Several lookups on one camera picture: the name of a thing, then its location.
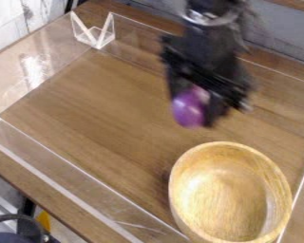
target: bowl rim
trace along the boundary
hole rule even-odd
[[[229,145],[233,147],[238,147],[244,150],[246,150],[248,152],[258,155],[264,161],[266,162],[266,164],[269,165],[269,167],[273,169],[274,173],[277,174],[277,177],[280,178],[281,181],[281,185],[282,185],[282,190],[286,196],[286,204],[288,204],[288,208],[282,214],[281,220],[277,223],[277,226],[270,230],[270,232],[268,232],[266,234],[264,234],[261,237],[248,240],[248,241],[228,241],[224,239],[218,239],[213,236],[210,236],[209,234],[206,234],[202,231],[197,231],[197,229],[190,228],[187,222],[185,222],[185,219],[179,216],[177,210],[175,210],[175,206],[171,203],[173,201],[173,191],[171,191],[171,185],[173,185],[173,172],[177,169],[177,167],[183,164],[185,158],[189,154],[194,153],[195,151],[199,151],[201,149],[210,147],[210,146],[222,146],[222,145]],[[179,219],[179,221],[185,224],[185,227],[203,240],[208,240],[213,243],[269,243],[272,242],[276,237],[278,236],[278,234],[282,232],[284,228],[288,225],[289,222],[289,218],[290,218],[290,214],[292,214],[292,192],[290,192],[290,186],[288,184],[285,175],[282,174],[278,166],[276,165],[276,163],[256,149],[253,149],[252,147],[242,145],[240,143],[236,142],[230,142],[230,141],[212,141],[212,142],[206,142],[202,143],[199,145],[195,145],[194,147],[191,147],[182,155],[181,157],[177,159],[171,169],[170,169],[170,174],[169,174],[169,181],[167,181],[167,199],[169,199],[169,206],[170,206],[170,212],[173,214],[173,216],[175,215]]]

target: robotic arm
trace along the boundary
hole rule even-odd
[[[162,37],[171,112],[185,127],[212,126],[230,107],[248,109],[253,85],[237,59],[248,12],[245,0],[189,0],[183,36]]]

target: wooden bowl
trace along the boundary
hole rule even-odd
[[[175,223],[191,242],[269,243],[286,226],[285,177],[244,145],[210,142],[191,148],[171,168],[167,189]]]

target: clear acrylic enclosure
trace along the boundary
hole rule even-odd
[[[189,242],[166,206],[170,167],[202,142],[249,145],[278,165],[293,195],[277,242],[300,242],[304,80],[241,59],[258,82],[253,111],[186,130],[169,114],[163,34],[77,9],[0,53],[0,151],[130,242]]]

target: wooden surface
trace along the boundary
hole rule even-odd
[[[177,160],[170,212],[191,242],[272,242],[285,228],[292,195],[274,163],[252,148],[210,142]]]
[[[111,10],[165,30],[181,30],[173,23],[110,1],[86,3],[82,8]],[[289,111],[289,119],[300,117],[301,123],[296,124],[304,127],[302,106],[292,106],[286,102],[296,90],[298,94],[294,97],[300,97],[304,104],[304,88],[282,85],[286,77],[276,72],[254,66],[248,68],[265,82],[257,101],[278,117],[281,112]],[[181,128],[170,117],[162,77],[94,50],[12,105],[2,118],[173,227],[166,199],[167,174],[175,159],[194,145],[228,140],[256,148],[277,163],[293,193],[304,170],[304,138],[277,128],[274,122],[266,123],[237,112],[214,129]],[[37,179],[22,177],[23,182],[19,182],[18,176],[26,175],[26,172],[12,165],[11,173],[7,170],[10,164],[10,161],[0,163],[0,175],[87,241],[121,242],[117,235],[107,239],[101,235],[99,238],[98,231],[90,228],[95,219],[82,214],[81,208],[73,208],[70,215],[63,196],[54,190],[37,191],[39,186],[45,186]],[[90,191],[87,196],[91,200],[99,199]],[[300,233],[296,239],[304,239],[304,221],[296,219],[292,224]]]
[[[304,0],[266,0],[266,1],[304,11]]]

